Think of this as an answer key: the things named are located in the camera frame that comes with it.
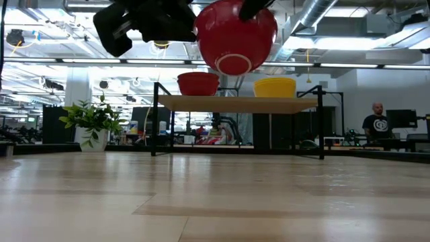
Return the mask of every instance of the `man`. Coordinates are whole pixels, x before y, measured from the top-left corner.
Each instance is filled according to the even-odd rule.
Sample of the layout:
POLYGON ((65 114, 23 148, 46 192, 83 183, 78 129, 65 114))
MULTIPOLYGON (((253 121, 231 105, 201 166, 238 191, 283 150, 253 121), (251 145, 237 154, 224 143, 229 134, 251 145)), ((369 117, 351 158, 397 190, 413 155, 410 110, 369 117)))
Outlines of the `man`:
POLYGON ((384 106, 381 103, 372 105, 374 114, 364 119, 363 129, 369 143, 375 143, 379 138, 390 138, 391 129, 388 127, 387 117, 382 115, 384 106))

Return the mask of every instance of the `ductwork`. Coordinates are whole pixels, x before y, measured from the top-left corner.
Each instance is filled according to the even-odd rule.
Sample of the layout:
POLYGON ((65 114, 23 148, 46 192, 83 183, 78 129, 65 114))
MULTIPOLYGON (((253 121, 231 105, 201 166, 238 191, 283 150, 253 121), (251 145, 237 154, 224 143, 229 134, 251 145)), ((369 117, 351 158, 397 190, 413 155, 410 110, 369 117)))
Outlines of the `ductwork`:
MULTIPOLYGON (((314 34, 318 22, 336 2, 337 0, 306 0, 303 4, 303 10, 287 19, 283 32, 283 35, 287 36, 284 44, 288 37, 297 32, 309 30, 309 34, 314 34)), ((282 46, 273 60, 279 62, 287 61, 293 52, 294 50, 287 49, 287 46, 282 46)))

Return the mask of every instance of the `red object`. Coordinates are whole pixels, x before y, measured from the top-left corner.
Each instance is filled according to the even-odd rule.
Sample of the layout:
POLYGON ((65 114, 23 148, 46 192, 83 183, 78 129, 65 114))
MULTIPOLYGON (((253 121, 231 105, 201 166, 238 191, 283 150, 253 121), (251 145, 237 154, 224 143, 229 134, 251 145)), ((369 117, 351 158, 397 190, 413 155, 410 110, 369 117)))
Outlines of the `red object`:
POLYGON ((177 78, 182 95, 215 95, 220 85, 213 73, 184 73, 177 78))
POLYGON ((261 66, 276 39, 277 25, 268 9, 253 19, 239 19, 242 0, 218 0, 194 22, 194 32, 205 62, 226 75, 243 75, 261 66))

